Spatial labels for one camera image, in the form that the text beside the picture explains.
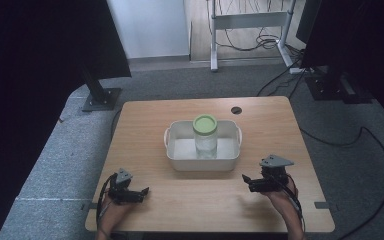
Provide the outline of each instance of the black curtain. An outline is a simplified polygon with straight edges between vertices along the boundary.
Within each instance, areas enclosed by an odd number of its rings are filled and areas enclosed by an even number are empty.
[[[129,77],[105,0],[0,0],[0,229],[68,96],[85,82]]]

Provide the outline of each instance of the black cable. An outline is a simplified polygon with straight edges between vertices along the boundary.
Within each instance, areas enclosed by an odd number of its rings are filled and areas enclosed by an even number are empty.
[[[96,226],[99,227],[99,219],[100,219],[100,215],[101,215],[101,208],[102,208],[102,199],[104,197],[104,193],[105,193],[105,189],[107,189],[107,185],[108,185],[108,182],[113,179],[113,178],[116,178],[117,177],[117,173],[114,173],[113,175],[111,175],[104,183],[104,185],[102,185],[102,188],[101,188],[101,192],[99,193],[99,199],[98,199],[98,204],[96,206]]]
[[[112,122],[111,122],[111,132],[110,132],[110,141],[112,140],[112,138],[113,138],[113,136],[114,136],[114,122],[115,122],[115,119],[117,118],[117,116],[121,113],[121,110],[122,109],[120,109],[120,110],[118,110],[116,113],[115,113],[115,115],[114,115],[114,117],[113,117],[113,120],[112,120]]]
[[[255,9],[252,7],[252,5],[251,5],[251,0],[248,0],[248,1],[246,1],[245,2],[245,6],[246,6],[246,3],[248,2],[248,4],[249,4],[249,7],[252,9],[252,11],[254,12],[254,13],[257,13],[258,11],[257,11],[257,5],[255,6]]]
[[[209,6],[208,6],[208,0],[207,0],[207,20],[208,20],[208,29],[210,31],[210,34],[213,35],[213,32],[211,30],[211,26],[210,26],[210,10],[209,10]],[[223,14],[223,10],[221,8],[221,4],[220,4],[220,0],[218,1],[218,5],[219,5],[219,10],[220,10],[220,14]],[[280,39],[280,37],[278,36],[275,36],[275,35],[271,35],[271,34],[261,34],[262,31],[264,30],[264,28],[262,28],[258,34],[258,37],[256,38],[256,42],[257,42],[257,45],[254,46],[254,47],[251,47],[251,48],[240,48],[240,47],[236,47],[232,41],[230,40],[230,37],[229,37],[229,34],[228,34],[228,30],[225,29],[225,34],[226,34],[226,37],[227,37],[227,40],[229,42],[230,45],[226,45],[226,44],[220,44],[218,42],[216,42],[216,44],[220,47],[229,47],[229,48],[233,48],[237,51],[253,51],[255,49],[258,49],[260,47],[263,47],[264,49],[272,49],[272,48],[275,48],[277,43],[278,43],[278,40]],[[272,37],[272,39],[264,39],[263,37]]]
[[[292,180],[292,183],[294,185],[294,192],[291,191],[291,189],[288,188],[285,184],[279,182],[273,175],[267,174],[276,184],[282,188],[283,192],[288,196],[288,198],[292,201],[291,204],[293,205],[294,209],[297,212],[298,219],[302,221],[303,223],[303,232],[305,234],[305,221],[304,221],[304,216],[302,215],[302,207],[301,203],[298,200],[297,197],[297,188],[294,182],[294,179],[288,174],[288,178]]]
[[[288,97],[289,100],[291,100],[292,95],[294,94],[295,90],[297,90],[299,82],[301,81],[301,78],[302,76],[304,76],[304,74],[305,74],[305,69],[301,71],[301,76],[299,77],[297,84],[295,84],[294,89],[292,89],[292,92],[289,94],[289,97]]]
[[[270,12],[271,0],[267,0],[267,12]]]
[[[297,76],[293,77],[293,78],[290,78],[289,80],[285,81],[285,82],[281,82],[275,89],[273,92],[267,94],[267,96],[271,96],[273,95],[275,92],[277,92],[277,90],[281,87],[289,87],[289,83],[294,81],[295,79],[297,78]]]
[[[285,73],[286,73],[289,69],[291,69],[292,66],[294,66],[298,61],[299,61],[299,59],[296,60],[294,63],[292,63],[291,66],[287,67],[287,68],[285,69],[285,71],[283,71],[282,73],[280,73],[279,75],[277,75],[276,77],[274,77],[272,80],[270,80],[268,83],[266,83],[266,84],[260,89],[260,91],[258,91],[258,93],[257,93],[257,97],[261,94],[261,92],[263,91],[264,88],[266,88],[268,85],[270,85],[270,84],[271,84],[272,82],[274,82],[276,79],[278,79],[278,78],[281,77],[283,74],[285,74]]]
[[[258,3],[257,0],[254,0],[254,5],[255,5],[255,9],[257,10],[257,12],[260,12],[260,4]]]
[[[353,145],[354,143],[356,143],[360,137],[361,137],[361,134],[363,133],[363,127],[360,128],[360,132],[358,133],[358,136],[352,140],[351,142],[349,143],[333,143],[333,142],[328,142],[328,141],[325,141],[325,140],[322,140],[321,138],[318,138],[318,137],[315,137],[313,135],[311,135],[310,133],[308,133],[307,131],[305,131],[304,129],[302,129],[301,127],[299,127],[299,129],[301,130],[301,132],[305,133],[307,136],[321,142],[321,143],[324,143],[326,145],[331,145],[331,146],[334,146],[334,147],[348,147],[350,145]]]
[[[299,49],[294,48],[291,45],[286,44],[286,43],[285,43],[285,46],[288,48],[288,50],[292,56],[294,56],[294,57],[303,57],[304,56],[305,49],[299,50]]]
[[[362,129],[366,130],[372,137],[373,139],[379,144],[379,146],[382,148],[383,152],[384,152],[384,146],[382,144],[382,142],[367,128],[365,127],[362,127]],[[342,237],[340,237],[339,239],[344,239],[344,238],[347,238],[349,236],[351,236],[352,234],[354,234],[355,232],[357,232],[358,230],[360,230],[362,227],[364,227],[367,223],[369,223],[370,221],[372,221],[376,215],[378,215],[378,213],[380,212],[380,210],[383,208],[384,206],[384,197],[382,199],[382,202],[380,203],[380,205],[378,206],[378,208],[376,209],[376,211],[368,218],[366,219],[366,221],[364,221],[363,223],[361,223],[360,225],[358,225],[356,228],[354,228],[353,230],[349,231],[348,233],[344,234]]]
[[[313,139],[315,139],[315,140],[317,140],[319,142],[322,142],[322,143],[327,144],[327,145],[335,146],[335,147],[346,147],[346,146],[350,146],[350,145],[356,143],[360,139],[363,130],[365,130],[365,131],[367,131],[372,136],[372,138],[378,143],[378,145],[382,148],[382,151],[384,152],[384,146],[383,146],[382,142],[366,127],[361,127],[360,128],[360,132],[358,133],[358,136],[353,141],[351,141],[350,143],[332,143],[332,142],[328,142],[328,141],[322,140],[322,139],[320,139],[318,137],[315,137],[315,136],[309,134],[307,131],[303,130],[301,127],[300,127],[300,130],[303,133],[305,133],[306,135],[308,135],[309,137],[311,137],[311,138],[313,138]],[[351,236],[352,234],[354,234],[355,232],[357,232],[358,230],[360,230],[362,227],[364,227],[367,223],[372,221],[379,214],[379,212],[381,211],[383,206],[384,206],[384,197],[383,197],[381,203],[379,204],[378,208],[376,209],[376,211],[369,218],[367,218],[364,222],[362,222],[360,225],[358,225],[357,227],[355,227],[354,229],[352,229],[348,233],[344,234],[339,239],[345,239],[345,238]]]
[[[227,7],[226,13],[229,12],[229,9],[230,9],[230,6],[232,5],[232,3],[233,3],[233,0],[230,1],[229,6]]]

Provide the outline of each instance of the hand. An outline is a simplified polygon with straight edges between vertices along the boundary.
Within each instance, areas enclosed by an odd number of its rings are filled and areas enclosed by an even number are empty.
[[[288,184],[286,187],[295,194],[296,198],[298,198],[298,189],[295,186],[295,183],[292,180],[291,175],[288,174]],[[292,203],[290,202],[289,196],[284,191],[279,192],[261,192],[264,196],[267,196],[273,207],[283,216],[285,211],[290,211],[290,208],[293,208]]]
[[[126,214],[136,205],[137,203],[122,203],[117,205],[108,196],[107,191],[104,201],[102,202],[103,215],[99,220],[95,239],[108,239],[114,228],[121,223]]]
[[[289,182],[286,185],[292,193],[295,194],[298,199],[298,189],[295,186],[295,183],[292,180],[291,175],[288,174]],[[295,207],[292,205],[289,196],[284,191],[279,192],[262,192],[264,196],[267,196],[273,207],[282,215],[283,220],[285,221],[286,228],[288,229],[288,239],[306,239],[304,236],[304,231],[301,225],[301,219],[298,217],[298,213]]]

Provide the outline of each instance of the white plastic container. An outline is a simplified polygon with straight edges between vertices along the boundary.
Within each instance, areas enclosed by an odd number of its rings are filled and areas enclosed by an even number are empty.
[[[198,159],[193,121],[173,122],[164,133],[167,157],[177,171],[230,171],[235,168],[242,131],[234,121],[217,121],[217,157]]]

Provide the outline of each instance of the wooden table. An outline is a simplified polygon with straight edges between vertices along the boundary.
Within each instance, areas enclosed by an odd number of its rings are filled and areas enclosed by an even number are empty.
[[[240,107],[242,113],[231,109]],[[178,120],[202,113],[232,120],[241,128],[241,152],[229,172],[178,172],[172,168],[164,132]],[[105,180],[124,168],[133,175],[129,189],[150,187],[144,202],[118,226],[120,231],[144,232],[286,232],[269,200],[251,193],[242,180],[262,178],[259,162],[275,154],[292,160],[286,167],[299,189],[307,232],[331,232],[334,222],[313,164],[285,97],[218,98],[127,102],[114,133],[93,198],[96,203]],[[89,210],[86,228],[96,231],[96,210]]]

